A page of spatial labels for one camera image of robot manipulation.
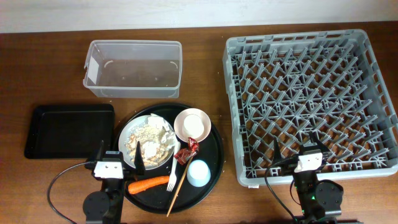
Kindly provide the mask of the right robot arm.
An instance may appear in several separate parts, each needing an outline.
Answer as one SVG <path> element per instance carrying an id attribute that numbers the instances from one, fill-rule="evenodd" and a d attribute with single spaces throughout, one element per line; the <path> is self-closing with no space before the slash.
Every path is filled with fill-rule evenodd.
<path id="1" fill-rule="evenodd" d="M 302 144 L 298 154 L 286 158 L 282 158 L 275 139 L 274 158 L 266 173 L 280 167 L 282 174 L 292 176 L 290 186 L 296 189 L 302 215 L 293 215 L 280 199 L 278 202 L 294 223 L 336 223 L 336 217 L 341 215 L 343 187 L 332 180 L 318 179 L 317 174 L 325 167 L 330 150 L 314 133 L 309 137 L 311 145 Z"/>

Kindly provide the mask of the white tissue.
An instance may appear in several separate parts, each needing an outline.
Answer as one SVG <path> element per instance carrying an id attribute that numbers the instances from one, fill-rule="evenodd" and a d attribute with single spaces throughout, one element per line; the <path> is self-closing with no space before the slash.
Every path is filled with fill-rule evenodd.
<path id="1" fill-rule="evenodd" d="M 168 154 L 177 140 L 174 130 L 163 117 L 156 114 L 147 118 L 147 124 L 155 131 L 154 141 L 160 146 L 163 155 Z"/>

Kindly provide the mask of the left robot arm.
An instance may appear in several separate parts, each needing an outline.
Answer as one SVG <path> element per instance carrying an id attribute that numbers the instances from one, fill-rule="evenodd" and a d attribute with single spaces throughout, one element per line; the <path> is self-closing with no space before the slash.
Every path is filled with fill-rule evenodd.
<path id="1" fill-rule="evenodd" d="M 133 175 L 144 174 L 146 168 L 141 156 L 141 146 L 134 155 L 135 168 L 124 166 L 123 153 L 104 150 L 103 143 L 87 162 L 92 176 L 101 181 L 101 189 L 89 194 L 83 202 L 86 223 L 121 223 L 126 182 Z"/>

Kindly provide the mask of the grey plate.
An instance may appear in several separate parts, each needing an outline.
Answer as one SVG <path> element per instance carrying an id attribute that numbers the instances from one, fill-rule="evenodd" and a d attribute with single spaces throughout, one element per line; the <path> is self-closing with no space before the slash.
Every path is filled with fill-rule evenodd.
<path id="1" fill-rule="evenodd" d="M 147 118 L 149 116 L 150 115 L 143 115 L 143 116 L 139 116 L 137 118 L 132 119 L 131 121 L 129 121 L 127 123 L 127 125 L 125 125 L 125 127 L 121 131 L 121 134 L 119 135 L 118 149 L 120 152 L 123 153 L 125 163 L 132 168 L 135 168 L 135 165 L 134 165 L 134 162 L 131 161 L 131 156 L 129 156 L 129 154 L 127 153 L 127 147 L 124 145 L 124 143 L 128 140 L 128 137 L 132 133 L 134 128 L 142 127 L 143 125 L 147 124 Z M 171 155 L 166 159 L 166 161 L 164 161 L 163 163 L 161 163 L 158 166 L 145 166 L 145 168 L 147 170 L 152 170 L 152 169 L 156 169 L 156 168 L 164 165 L 172 156 L 174 156 L 175 145 L 173 146 L 172 150 L 170 151 Z"/>

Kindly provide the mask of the rice and peanut leftovers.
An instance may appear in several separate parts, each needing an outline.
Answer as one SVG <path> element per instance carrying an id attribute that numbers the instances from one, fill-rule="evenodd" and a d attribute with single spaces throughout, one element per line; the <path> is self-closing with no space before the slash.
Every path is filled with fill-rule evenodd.
<path id="1" fill-rule="evenodd" d="M 160 146 L 154 141 L 154 133 L 155 131 L 148 124 L 133 129 L 128 140 L 124 143 L 132 162 L 134 162 L 138 141 L 141 145 L 141 155 L 145 166 L 158 166 L 171 155 L 171 150 L 168 154 L 163 155 Z"/>

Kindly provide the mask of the red snack wrapper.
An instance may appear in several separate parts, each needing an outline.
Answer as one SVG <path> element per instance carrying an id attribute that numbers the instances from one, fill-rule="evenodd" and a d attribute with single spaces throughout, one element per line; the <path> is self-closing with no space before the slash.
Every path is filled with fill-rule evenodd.
<path id="1" fill-rule="evenodd" d="M 177 160 L 177 162 L 181 165 L 186 164 L 192 157 L 198 154 L 200 150 L 199 143 L 197 142 L 196 139 L 193 139 L 191 137 L 188 138 L 188 147 L 180 149 L 176 155 L 174 155 L 174 158 Z"/>

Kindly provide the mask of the white cup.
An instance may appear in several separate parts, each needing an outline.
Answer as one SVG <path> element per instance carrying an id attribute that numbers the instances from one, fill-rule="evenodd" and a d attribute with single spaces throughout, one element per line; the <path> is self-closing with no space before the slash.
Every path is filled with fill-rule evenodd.
<path id="1" fill-rule="evenodd" d="M 200 137 L 204 132 L 201 118 L 195 114 L 188 115 L 183 121 L 184 133 L 193 139 Z"/>

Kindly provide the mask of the light blue cup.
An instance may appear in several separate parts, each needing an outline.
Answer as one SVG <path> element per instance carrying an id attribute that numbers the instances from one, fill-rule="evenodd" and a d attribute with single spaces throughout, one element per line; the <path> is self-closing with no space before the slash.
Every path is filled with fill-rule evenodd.
<path id="1" fill-rule="evenodd" d="M 187 179 L 192 186 L 203 187 L 210 181 L 210 177 L 210 168 L 205 161 L 194 160 L 190 164 L 187 172 Z"/>

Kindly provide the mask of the orange carrot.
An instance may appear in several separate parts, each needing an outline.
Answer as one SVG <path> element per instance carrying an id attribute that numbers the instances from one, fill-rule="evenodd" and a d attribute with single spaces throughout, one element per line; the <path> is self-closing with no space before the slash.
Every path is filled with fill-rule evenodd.
<path id="1" fill-rule="evenodd" d="M 130 194 L 138 194 L 140 192 L 143 192 L 149 188 L 166 184 L 169 182 L 169 176 L 159 176 L 159 177 L 154 177 L 151 179 L 146 179 L 146 180 L 140 180 L 137 182 L 133 182 L 128 185 L 128 192 Z"/>

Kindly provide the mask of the pink bowl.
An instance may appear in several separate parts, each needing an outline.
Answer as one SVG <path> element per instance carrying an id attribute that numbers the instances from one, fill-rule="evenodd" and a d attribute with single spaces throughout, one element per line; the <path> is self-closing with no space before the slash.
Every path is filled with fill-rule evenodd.
<path id="1" fill-rule="evenodd" d="M 208 115 L 204 111 L 199 110 L 197 108 L 185 109 L 177 115 L 177 117 L 174 121 L 175 134 L 183 142 L 188 142 L 189 137 L 183 131 L 183 121 L 190 114 L 195 114 L 195 115 L 199 116 L 204 125 L 203 134 L 200 137 L 196 138 L 197 142 L 201 142 L 209 135 L 209 133 L 211 131 L 211 121 L 210 121 L 210 118 L 208 117 Z"/>

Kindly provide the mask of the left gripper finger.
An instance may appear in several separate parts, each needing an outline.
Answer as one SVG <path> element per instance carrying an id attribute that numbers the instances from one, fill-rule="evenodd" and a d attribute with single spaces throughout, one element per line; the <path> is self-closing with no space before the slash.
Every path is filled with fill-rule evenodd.
<path id="1" fill-rule="evenodd" d="M 101 140 L 99 144 L 99 149 L 95 152 L 95 160 L 100 161 L 103 156 L 104 151 L 104 141 Z"/>
<path id="2" fill-rule="evenodd" d="M 146 168 L 144 165 L 144 161 L 142 159 L 141 145 L 140 145 L 139 141 L 137 142 L 137 145 L 136 145 L 136 153 L 134 156 L 134 165 L 135 165 L 136 174 L 144 175 Z"/>

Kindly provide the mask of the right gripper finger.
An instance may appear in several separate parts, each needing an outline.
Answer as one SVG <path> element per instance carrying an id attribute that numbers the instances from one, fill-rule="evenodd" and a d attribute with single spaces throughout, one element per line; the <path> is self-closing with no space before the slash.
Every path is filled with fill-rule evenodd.
<path id="1" fill-rule="evenodd" d="M 274 157 L 272 160 L 272 165 L 276 165 L 278 162 L 282 160 L 282 156 L 280 153 L 280 148 L 277 138 L 274 138 L 273 144 L 274 144 Z"/>
<path id="2" fill-rule="evenodd" d="M 317 138 L 314 132 L 308 134 L 312 143 L 315 145 L 310 146 L 310 151 L 319 150 L 322 154 L 329 154 L 330 150 Z"/>

